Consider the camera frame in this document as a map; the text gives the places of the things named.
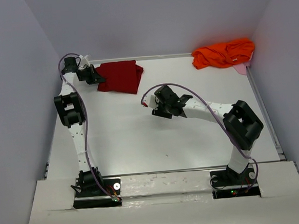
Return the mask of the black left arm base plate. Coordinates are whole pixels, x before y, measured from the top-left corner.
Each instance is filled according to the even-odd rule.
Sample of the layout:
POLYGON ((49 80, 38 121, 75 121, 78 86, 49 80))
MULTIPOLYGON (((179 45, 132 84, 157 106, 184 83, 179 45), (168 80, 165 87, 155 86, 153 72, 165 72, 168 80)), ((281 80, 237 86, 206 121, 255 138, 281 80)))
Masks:
POLYGON ((122 206, 121 178, 105 177, 103 183, 103 188, 111 196, 104 193, 97 184, 83 191, 79 187, 71 185, 71 188, 74 190, 73 207, 75 209, 90 209, 122 206))

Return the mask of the dark red t shirt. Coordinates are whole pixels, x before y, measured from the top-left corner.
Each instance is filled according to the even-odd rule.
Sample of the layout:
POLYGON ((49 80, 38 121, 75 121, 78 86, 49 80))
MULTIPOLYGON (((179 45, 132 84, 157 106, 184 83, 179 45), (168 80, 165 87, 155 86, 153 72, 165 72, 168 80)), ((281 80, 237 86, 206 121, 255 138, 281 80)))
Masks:
POLYGON ((96 71, 105 79, 98 85, 100 92, 137 94, 143 67, 135 60, 102 63, 96 71))

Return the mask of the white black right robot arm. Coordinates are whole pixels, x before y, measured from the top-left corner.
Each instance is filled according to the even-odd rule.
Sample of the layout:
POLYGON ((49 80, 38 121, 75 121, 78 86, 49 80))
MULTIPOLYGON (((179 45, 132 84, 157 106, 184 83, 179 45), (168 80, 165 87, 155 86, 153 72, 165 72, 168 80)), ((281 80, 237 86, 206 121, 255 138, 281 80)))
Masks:
POLYGON ((192 91, 178 96, 172 86, 154 86, 154 94, 144 94, 141 104, 151 108, 152 115, 157 117, 184 117, 217 123, 233 144, 222 179, 232 185, 242 181, 252 160, 252 148, 264 128, 262 121, 243 100, 234 104, 207 102, 192 91))

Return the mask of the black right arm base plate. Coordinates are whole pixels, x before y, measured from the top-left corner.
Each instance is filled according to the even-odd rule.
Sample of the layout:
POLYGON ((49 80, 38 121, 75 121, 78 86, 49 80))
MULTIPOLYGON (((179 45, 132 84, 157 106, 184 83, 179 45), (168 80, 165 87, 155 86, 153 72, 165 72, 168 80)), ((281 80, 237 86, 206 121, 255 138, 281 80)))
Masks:
POLYGON ((246 169, 244 177, 232 181, 225 170, 210 172, 210 186, 212 187, 213 199, 237 198, 244 196, 261 196, 256 173, 252 167, 246 169))

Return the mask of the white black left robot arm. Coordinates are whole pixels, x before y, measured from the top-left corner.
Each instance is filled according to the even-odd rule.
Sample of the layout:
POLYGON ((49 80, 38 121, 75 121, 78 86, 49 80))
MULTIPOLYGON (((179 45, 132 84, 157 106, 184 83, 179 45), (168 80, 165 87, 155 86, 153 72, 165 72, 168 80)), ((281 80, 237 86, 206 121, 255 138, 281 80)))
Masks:
POLYGON ((62 86, 59 95, 54 97, 54 104, 62 125, 71 134, 78 158, 79 178, 77 185, 72 188, 80 192, 99 189, 107 194, 101 173, 90 160, 87 111, 80 93, 75 88, 76 79, 89 85, 104 83, 106 80, 96 71, 87 55, 65 54, 57 67, 62 86))

